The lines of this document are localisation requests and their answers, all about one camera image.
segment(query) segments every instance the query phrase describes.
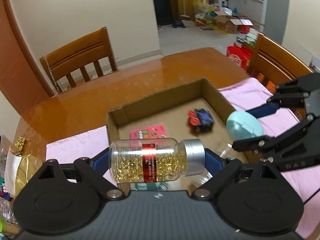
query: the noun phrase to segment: wooden cabinet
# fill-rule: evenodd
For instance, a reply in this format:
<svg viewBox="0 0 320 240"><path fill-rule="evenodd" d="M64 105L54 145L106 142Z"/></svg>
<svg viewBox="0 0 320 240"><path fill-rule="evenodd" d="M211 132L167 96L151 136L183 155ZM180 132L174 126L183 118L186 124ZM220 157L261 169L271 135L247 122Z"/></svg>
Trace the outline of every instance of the wooden cabinet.
<svg viewBox="0 0 320 240"><path fill-rule="evenodd" d="M194 0L172 0L172 16L173 19L179 20L179 16L186 14L191 17L192 20L195 19L194 9L193 9Z"/></svg>

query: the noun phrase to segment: dining table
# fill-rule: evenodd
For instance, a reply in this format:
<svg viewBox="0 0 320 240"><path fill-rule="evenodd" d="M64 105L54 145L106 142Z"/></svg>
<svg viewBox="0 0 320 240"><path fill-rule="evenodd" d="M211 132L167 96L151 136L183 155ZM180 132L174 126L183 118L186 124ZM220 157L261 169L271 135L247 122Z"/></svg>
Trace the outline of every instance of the dining table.
<svg viewBox="0 0 320 240"><path fill-rule="evenodd" d="M15 140L45 161L46 145L105 125L108 110L167 88L207 78L216 88L248 74L213 48L196 49L120 69L57 94L22 114Z"/></svg>

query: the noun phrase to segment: toy car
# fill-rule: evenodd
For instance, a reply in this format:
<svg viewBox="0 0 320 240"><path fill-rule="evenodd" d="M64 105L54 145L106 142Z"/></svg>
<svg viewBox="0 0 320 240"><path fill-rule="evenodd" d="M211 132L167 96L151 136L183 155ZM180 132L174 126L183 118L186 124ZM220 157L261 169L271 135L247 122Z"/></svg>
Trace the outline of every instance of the toy car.
<svg viewBox="0 0 320 240"><path fill-rule="evenodd" d="M209 111L205 109L195 109L188 112L188 124L196 132L210 132L214 120Z"/></svg>

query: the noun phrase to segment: chair backrest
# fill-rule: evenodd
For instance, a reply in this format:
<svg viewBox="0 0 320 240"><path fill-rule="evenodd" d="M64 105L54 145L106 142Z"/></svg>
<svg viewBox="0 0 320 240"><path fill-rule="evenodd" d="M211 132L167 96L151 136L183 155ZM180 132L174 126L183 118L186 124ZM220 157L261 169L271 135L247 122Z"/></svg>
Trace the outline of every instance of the chair backrest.
<svg viewBox="0 0 320 240"><path fill-rule="evenodd" d="M84 68L89 63L93 62L98 76L103 76L98 59L104 57L109 57L111 69L116 71L116 62L106 27L79 38L46 56L55 81L66 76L71 87L75 87L76 83L70 73L76 69L81 70L85 82L90 80ZM40 62L55 85L44 57L40 59Z"/></svg>
<svg viewBox="0 0 320 240"><path fill-rule="evenodd" d="M262 84L266 86L269 82L280 85L312 73L312 70L281 45L260 33L248 73L254 77L261 73L264 76Z"/></svg>

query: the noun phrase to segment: gold chain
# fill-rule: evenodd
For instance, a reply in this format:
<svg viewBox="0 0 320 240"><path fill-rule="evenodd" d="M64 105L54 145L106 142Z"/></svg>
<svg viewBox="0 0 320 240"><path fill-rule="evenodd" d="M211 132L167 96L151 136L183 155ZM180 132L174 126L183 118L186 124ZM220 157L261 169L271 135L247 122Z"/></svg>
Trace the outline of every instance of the gold chain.
<svg viewBox="0 0 320 240"><path fill-rule="evenodd" d="M56 80L54 79L54 76L53 76L53 74L52 74L51 68L50 68L49 63L48 63L47 56L44 56L44 61L45 61L45 63L47 64L47 67L48 67L50 76L51 76L51 78L52 78L52 80L53 80L53 83L54 83L54 86L56 87L56 90L58 91L58 93L61 93L60 88L59 88L59 86L58 86L58 84L57 84L57 82L56 82Z"/></svg>

